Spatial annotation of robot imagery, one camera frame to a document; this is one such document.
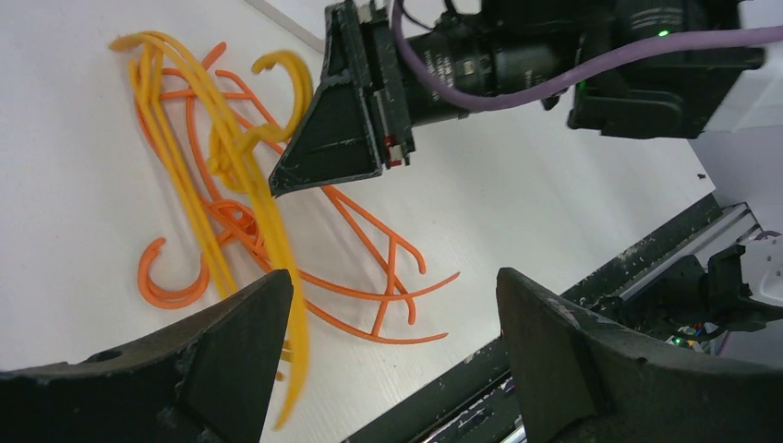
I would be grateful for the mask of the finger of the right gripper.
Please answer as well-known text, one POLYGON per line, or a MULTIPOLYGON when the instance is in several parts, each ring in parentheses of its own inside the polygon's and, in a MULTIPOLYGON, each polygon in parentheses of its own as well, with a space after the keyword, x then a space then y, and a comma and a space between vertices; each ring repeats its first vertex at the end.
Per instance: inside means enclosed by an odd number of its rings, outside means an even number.
POLYGON ((269 185, 277 198, 379 175, 374 130, 359 91, 348 83, 323 82, 270 173, 269 185))

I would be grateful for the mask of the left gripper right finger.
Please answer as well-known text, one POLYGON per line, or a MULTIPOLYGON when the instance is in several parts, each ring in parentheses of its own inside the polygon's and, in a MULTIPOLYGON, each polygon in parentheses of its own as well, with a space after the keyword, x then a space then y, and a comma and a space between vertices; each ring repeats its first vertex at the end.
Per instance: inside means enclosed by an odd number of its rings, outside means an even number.
POLYGON ((500 269, 502 337, 531 442, 778 442, 782 373, 688 351, 500 269))

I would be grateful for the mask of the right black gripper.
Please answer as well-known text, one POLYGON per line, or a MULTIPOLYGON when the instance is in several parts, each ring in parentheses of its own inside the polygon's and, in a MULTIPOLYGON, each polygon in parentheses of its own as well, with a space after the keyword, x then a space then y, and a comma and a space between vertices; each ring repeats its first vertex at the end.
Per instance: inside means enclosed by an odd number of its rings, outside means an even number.
POLYGON ((386 9, 343 1, 327 18, 324 73, 359 91, 381 169, 408 163, 415 127, 478 112, 445 100, 424 75, 496 107, 567 76, 572 129, 695 138, 740 75, 765 63, 761 43, 672 47, 676 34, 738 30, 734 1, 484 1, 475 14, 447 3, 430 31, 407 41, 420 69, 399 52, 386 9))

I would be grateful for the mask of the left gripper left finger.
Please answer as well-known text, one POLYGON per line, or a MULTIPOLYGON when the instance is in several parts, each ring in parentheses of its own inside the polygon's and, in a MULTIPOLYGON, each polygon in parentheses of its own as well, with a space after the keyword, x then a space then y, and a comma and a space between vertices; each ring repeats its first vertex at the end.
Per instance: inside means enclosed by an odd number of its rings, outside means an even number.
POLYGON ((5 442, 257 442, 293 285, 275 270, 167 327, 77 363, 1 376, 5 442))

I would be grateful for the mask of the amber plastic hanger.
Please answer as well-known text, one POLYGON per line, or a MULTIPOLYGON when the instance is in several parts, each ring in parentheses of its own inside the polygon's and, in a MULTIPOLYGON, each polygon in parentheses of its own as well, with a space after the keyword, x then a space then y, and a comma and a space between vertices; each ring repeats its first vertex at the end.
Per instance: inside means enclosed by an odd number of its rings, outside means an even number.
POLYGON ((293 299, 286 322, 281 359, 290 369, 285 375, 287 391, 274 429, 287 424, 307 381, 310 357, 307 302, 301 274, 295 262, 283 218, 271 194, 270 185, 255 158, 258 144, 277 147, 288 141, 304 117, 313 97, 309 70, 304 61, 289 51, 264 54, 252 66, 253 73, 282 66, 294 89, 294 108, 288 122, 279 126, 268 119, 253 126, 229 104, 219 90, 209 66, 221 54, 216 48, 198 60, 181 42, 160 31, 147 30, 113 40, 114 52, 139 51, 139 58, 127 63, 129 84, 143 134, 162 162, 188 218, 201 250, 200 271, 187 288, 167 291, 153 284, 149 269, 160 248, 152 242, 139 262, 139 291, 161 309, 178 309, 200 299, 210 284, 221 297, 235 289, 235 279, 223 247, 239 242, 266 271, 284 269, 293 284, 293 299), (163 103, 172 93, 163 90, 163 79, 174 75, 187 87, 176 96, 188 105, 200 103, 211 118, 209 148, 202 151, 198 132, 190 129, 193 163, 187 164, 171 128, 163 103))

